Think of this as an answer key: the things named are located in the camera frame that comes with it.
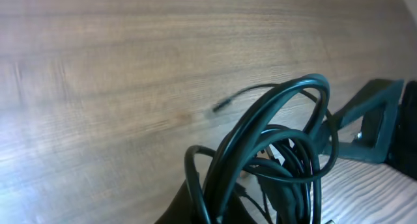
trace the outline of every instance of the wood grain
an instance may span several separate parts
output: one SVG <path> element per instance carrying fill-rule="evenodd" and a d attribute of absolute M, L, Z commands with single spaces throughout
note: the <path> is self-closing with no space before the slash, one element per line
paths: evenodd
<path fill-rule="evenodd" d="M 220 98 L 321 73 L 335 111 L 371 78 L 416 78 L 416 52 L 402 0 L 0 0 L 0 223 L 153 223 L 186 148 L 216 148 L 261 92 L 209 114 Z M 274 122 L 311 110 L 296 96 Z M 323 220 L 412 223 L 413 189 L 340 160 Z"/>

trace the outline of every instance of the black object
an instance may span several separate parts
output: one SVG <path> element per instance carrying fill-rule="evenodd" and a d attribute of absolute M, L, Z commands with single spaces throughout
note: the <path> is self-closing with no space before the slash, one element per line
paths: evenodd
<path fill-rule="evenodd" d="M 417 133 L 417 83 L 407 85 L 398 117 L 402 86 L 401 80 L 372 80 L 334 115 L 327 110 L 330 92 L 328 82 L 318 74 L 238 91 L 214 106 L 213 111 L 221 110 L 244 92 L 271 88 L 247 110 L 225 136 L 217 151 L 202 146 L 192 146 L 186 151 L 186 181 L 156 223 L 255 223 L 239 197 L 249 199 L 269 224 L 272 220 L 265 206 L 266 197 L 273 209 L 278 211 L 276 223 L 320 223 L 321 177 L 331 170 L 338 156 L 371 163 L 386 161 L 416 178 L 417 162 L 413 159 L 417 156 L 417 139 L 412 136 Z M 304 91 L 306 88 L 317 89 L 320 97 Z M 268 124 L 276 112 L 297 93 L 306 95 L 316 103 L 305 128 L 299 131 Z M 361 116 L 362 136 L 351 143 L 339 145 L 337 131 Z M 283 164 L 274 158 L 267 160 L 256 157 L 259 151 L 269 145 L 285 158 Z M 319 153 L 330 155 L 322 169 L 319 166 Z M 203 188 L 194 165 L 195 154 L 213 157 Z M 241 170 L 257 177 L 265 210 L 235 182 Z"/>
<path fill-rule="evenodd" d="M 417 82 L 405 87 L 386 163 L 417 180 Z"/>
<path fill-rule="evenodd" d="M 338 130 L 363 116 L 361 137 L 351 143 L 340 143 L 339 157 L 371 163 L 385 161 L 392 141 L 402 90 L 402 80 L 372 80 L 333 115 Z M 317 143 L 326 145 L 323 153 L 329 154 L 331 148 L 326 143 L 330 136 L 327 122 L 323 123 L 320 132 L 321 138 Z"/>

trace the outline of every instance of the coiled cable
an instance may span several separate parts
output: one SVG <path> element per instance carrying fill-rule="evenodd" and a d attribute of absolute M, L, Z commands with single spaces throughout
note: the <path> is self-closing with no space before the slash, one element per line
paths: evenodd
<path fill-rule="evenodd" d="M 270 88 L 264 93 L 225 136 L 217 151 L 191 146 L 185 154 L 184 166 L 186 183 L 193 202 L 195 213 L 201 223 L 221 223 L 227 209 L 235 182 L 241 170 L 259 178 L 267 178 L 280 184 L 298 184 L 295 197 L 299 204 L 298 220 L 310 223 L 310 187 L 313 186 L 312 223 L 321 221 L 321 177 L 333 168 L 338 156 L 338 133 L 334 127 L 332 115 L 327 110 L 330 88 L 325 77 L 310 74 L 285 83 L 256 85 L 238 91 L 218 103 L 213 111 L 217 112 L 242 93 L 258 88 Z M 305 91 L 312 88 L 319 91 L 316 98 Z M 285 126 L 268 124 L 272 117 L 294 95 L 301 93 L 315 102 L 315 108 L 308 123 L 301 130 L 292 130 Z M 324 116 L 332 137 L 332 153 L 327 164 L 320 169 L 318 152 L 313 139 L 319 131 Z M 256 158 L 256 154 L 273 145 L 285 158 L 281 165 L 278 161 Z M 213 157 L 203 188 L 199 184 L 194 156 L 204 154 Z M 273 173 L 262 172 L 255 167 L 266 168 Z M 279 220 L 286 223 L 286 214 L 280 214 Z"/>

